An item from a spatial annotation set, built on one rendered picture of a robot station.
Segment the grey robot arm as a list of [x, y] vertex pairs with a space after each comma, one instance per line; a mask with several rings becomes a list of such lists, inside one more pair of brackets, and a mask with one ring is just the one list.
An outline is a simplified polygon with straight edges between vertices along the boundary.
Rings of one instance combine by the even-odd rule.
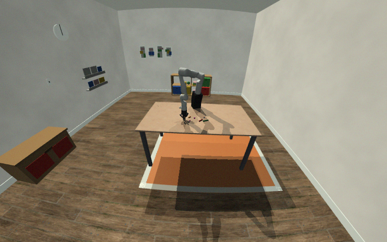
[[205, 74], [200, 73], [200, 72], [196, 72], [193, 70], [189, 70], [186, 68], [179, 68], [178, 75], [179, 75], [179, 80], [180, 80], [180, 85], [181, 85], [181, 93], [183, 93], [180, 95], [181, 106], [179, 108], [181, 108], [181, 110], [183, 110], [183, 111], [186, 111], [187, 110], [187, 102], [184, 100], [188, 100], [188, 94], [187, 94], [186, 84], [184, 82], [183, 76], [200, 79], [200, 80], [197, 80], [196, 89], [195, 89], [195, 94], [199, 95], [201, 93], [203, 79], [205, 77]]

